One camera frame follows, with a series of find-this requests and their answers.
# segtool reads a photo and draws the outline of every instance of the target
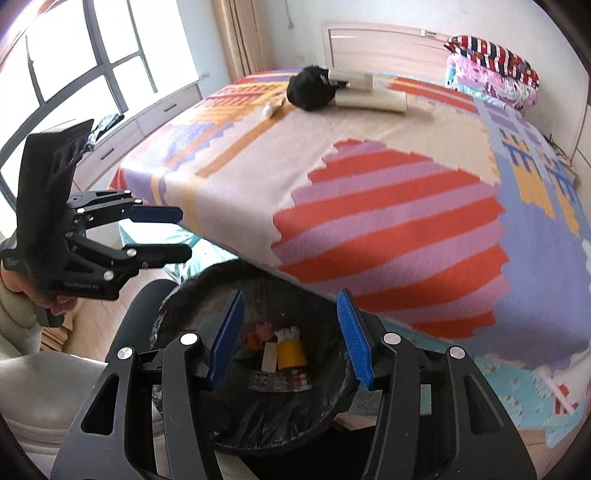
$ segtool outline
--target folded blanket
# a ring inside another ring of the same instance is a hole
[[[443,45],[452,53],[460,54],[503,77],[514,78],[534,89],[540,85],[540,78],[529,62],[505,47],[470,35],[451,37]]]
[[[532,86],[512,77],[502,77],[498,72],[473,63],[457,53],[452,53],[447,58],[448,75],[452,71],[453,77],[447,81],[449,88],[464,93],[475,91],[499,100],[489,103],[504,103],[516,110],[523,110],[535,105],[538,100],[538,92]]]

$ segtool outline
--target blue gripper pad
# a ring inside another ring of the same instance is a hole
[[[210,349],[209,371],[206,377],[207,384],[212,390],[225,378],[236,341],[242,331],[245,315],[244,295],[242,295],[242,292],[238,290],[233,294],[233,297],[226,303],[221,315],[224,315],[224,319]]]
[[[375,380],[371,368],[371,350],[359,324],[356,309],[344,290],[336,296],[336,314],[355,376],[365,388],[370,390]]]

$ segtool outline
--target wooden headboard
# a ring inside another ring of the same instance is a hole
[[[444,80],[448,35],[371,23],[324,23],[322,32],[329,68]]]

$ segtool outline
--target pink stripe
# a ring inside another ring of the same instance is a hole
[[[501,275],[461,299],[431,307],[383,312],[380,315],[411,325],[471,318],[490,312],[510,289],[509,282]]]
[[[498,192],[497,185],[476,183],[382,210],[339,218],[295,236],[284,244],[274,247],[273,252],[283,264],[299,262],[320,255],[366,233],[454,210],[492,197]]]
[[[499,220],[471,232],[415,250],[357,275],[310,285],[313,290],[336,293],[348,288],[353,295],[366,295],[418,283],[472,255],[496,245],[506,234]]]
[[[309,187],[294,190],[291,192],[291,198],[294,199],[296,205],[302,205],[377,189],[387,185],[397,185],[405,181],[423,179],[445,171],[449,171],[449,168],[435,163],[433,160],[426,160],[419,163],[400,165],[399,167],[370,171],[361,175],[314,183]]]
[[[322,161],[329,163],[335,160],[342,160],[356,155],[367,155],[368,153],[381,152],[383,150],[386,150],[385,143],[366,140],[358,145],[342,146],[338,151],[326,154],[322,157]]]

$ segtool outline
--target silver rivet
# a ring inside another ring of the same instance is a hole
[[[461,360],[462,358],[464,358],[466,356],[466,352],[464,351],[464,349],[461,347],[458,347],[458,346],[451,347],[449,350],[449,354],[453,358],[457,358],[458,360]]]
[[[133,354],[134,349],[132,349],[130,346],[124,346],[121,350],[117,352],[117,358],[120,360],[127,360]]]
[[[400,335],[397,333],[390,332],[384,335],[384,342],[386,342],[389,345],[398,345],[401,341],[402,339],[400,338]]]
[[[197,340],[199,339],[199,337],[197,335],[195,335],[194,333],[185,333],[182,337],[181,337],[181,343],[183,345],[192,345],[194,344]]]

